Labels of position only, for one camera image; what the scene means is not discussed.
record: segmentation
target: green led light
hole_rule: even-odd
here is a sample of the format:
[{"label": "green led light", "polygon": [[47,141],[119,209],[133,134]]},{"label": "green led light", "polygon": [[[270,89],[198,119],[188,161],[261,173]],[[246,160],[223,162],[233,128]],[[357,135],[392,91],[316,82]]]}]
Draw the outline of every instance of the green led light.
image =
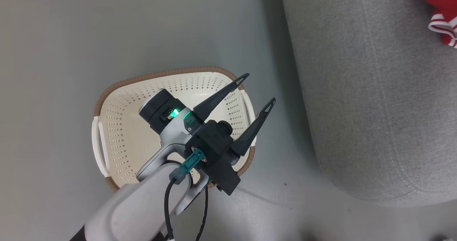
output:
[{"label": "green led light", "polygon": [[184,115],[183,120],[186,119],[186,117],[190,114],[191,112],[188,112],[187,114]]},{"label": "green led light", "polygon": [[174,117],[178,116],[178,114],[179,114],[179,111],[178,111],[177,109],[174,109],[174,110],[171,112],[170,116],[171,116],[172,118],[174,118]]}]

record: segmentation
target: laundry basket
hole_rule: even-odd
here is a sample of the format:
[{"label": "laundry basket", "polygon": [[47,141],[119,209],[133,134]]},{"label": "laundry basket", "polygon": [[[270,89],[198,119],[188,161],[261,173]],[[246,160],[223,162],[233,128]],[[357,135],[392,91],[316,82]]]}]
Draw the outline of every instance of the laundry basket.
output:
[{"label": "laundry basket", "polygon": [[[124,184],[137,183],[137,171],[160,148],[160,137],[138,114],[146,99],[161,88],[167,89],[189,108],[193,108],[236,77],[219,67],[193,67],[152,73],[107,88],[98,99],[92,123],[92,146],[95,159],[106,182],[113,190]],[[248,94],[241,85],[228,94],[209,119],[225,120],[237,137],[256,119]],[[256,139],[233,169],[241,176],[250,166]],[[169,160],[183,162],[177,153]],[[196,183],[199,174],[192,170]]]}]

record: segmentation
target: black cable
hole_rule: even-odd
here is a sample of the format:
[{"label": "black cable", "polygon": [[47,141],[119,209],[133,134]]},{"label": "black cable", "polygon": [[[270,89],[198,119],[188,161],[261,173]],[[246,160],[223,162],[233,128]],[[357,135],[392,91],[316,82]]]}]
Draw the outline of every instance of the black cable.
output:
[{"label": "black cable", "polygon": [[173,184],[175,184],[175,182],[176,182],[175,178],[170,180],[170,184],[168,184],[167,190],[165,191],[165,199],[164,199],[165,224],[167,225],[167,231],[168,231],[167,236],[170,239],[174,239],[174,236],[173,236],[173,229],[171,228],[170,213],[168,211],[168,200],[170,198],[171,187],[173,187]]},{"label": "black cable", "polygon": [[[168,239],[174,239],[173,229],[171,228],[171,222],[170,222],[170,213],[169,213],[169,210],[168,210],[168,200],[170,198],[171,187],[173,187],[173,184],[175,184],[175,182],[176,182],[176,179],[173,178],[170,181],[170,184],[168,184],[168,187],[167,187],[167,189],[165,191],[165,199],[164,199],[165,224],[167,225],[167,231],[168,231],[168,234],[166,235],[166,237]],[[204,215],[203,215],[203,220],[201,221],[200,231],[197,234],[197,238],[195,239],[195,241],[199,241],[200,240],[201,233],[203,233],[203,229],[205,228],[207,214],[208,214],[208,186],[205,187],[205,212],[204,212]]]},{"label": "black cable", "polygon": [[205,228],[205,222],[206,222],[207,213],[208,213],[208,186],[205,187],[205,212],[203,214],[203,220],[201,221],[199,234],[197,235],[197,238],[195,239],[195,241],[199,241],[200,240],[201,233],[203,233],[203,229]]}]

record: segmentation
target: gray floor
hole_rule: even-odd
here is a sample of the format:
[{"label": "gray floor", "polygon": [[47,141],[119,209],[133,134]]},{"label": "gray floor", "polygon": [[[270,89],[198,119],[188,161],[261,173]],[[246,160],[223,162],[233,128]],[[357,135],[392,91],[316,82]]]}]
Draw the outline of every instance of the gray floor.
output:
[{"label": "gray floor", "polygon": [[[238,189],[210,191],[201,240],[457,238],[457,201],[375,207],[322,176],[281,0],[0,0],[0,19],[2,240],[69,240],[109,198],[90,141],[106,87],[206,65],[251,73],[255,109],[278,102]],[[203,204],[173,221],[178,241],[195,239]]]}]

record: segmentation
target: brown basket rim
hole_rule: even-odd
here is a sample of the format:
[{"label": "brown basket rim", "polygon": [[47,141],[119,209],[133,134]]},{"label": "brown basket rim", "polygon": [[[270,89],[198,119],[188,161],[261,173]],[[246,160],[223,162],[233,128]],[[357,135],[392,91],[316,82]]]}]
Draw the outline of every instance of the brown basket rim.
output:
[{"label": "brown basket rim", "polygon": [[[231,80],[235,80],[237,77],[231,73],[230,71],[223,69],[221,67],[185,67],[181,69],[174,69],[174,70],[165,70],[165,71],[160,71],[160,72],[155,72],[155,73],[150,73],[138,77],[133,77],[127,80],[122,80],[119,82],[114,83],[113,85],[109,86],[103,93],[100,95],[100,97],[97,100],[97,103],[95,105],[94,109],[94,117],[98,117],[101,114],[101,107],[103,106],[103,103],[105,100],[108,98],[108,96],[113,93],[114,90],[121,88],[126,85],[130,85],[133,83],[137,83],[140,81],[144,80],[150,80],[150,79],[155,79],[155,78],[160,78],[160,77],[165,77],[165,76],[170,76],[170,75],[177,75],[177,74],[185,74],[185,73],[198,73],[198,72],[217,72],[226,75],[229,77]],[[238,87],[240,90],[244,90],[245,88],[243,85],[240,85]],[[249,168],[249,166],[252,163],[252,160],[254,158],[254,153],[256,151],[256,147],[252,146],[249,148],[249,154],[246,163],[243,165],[243,167],[237,171],[238,176],[241,176],[243,173],[246,172],[246,170]],[[119,186],[114,182],[112,177],[106,177],[105,178],[106,183],[108,186],[115,192],[119,190]]]}]

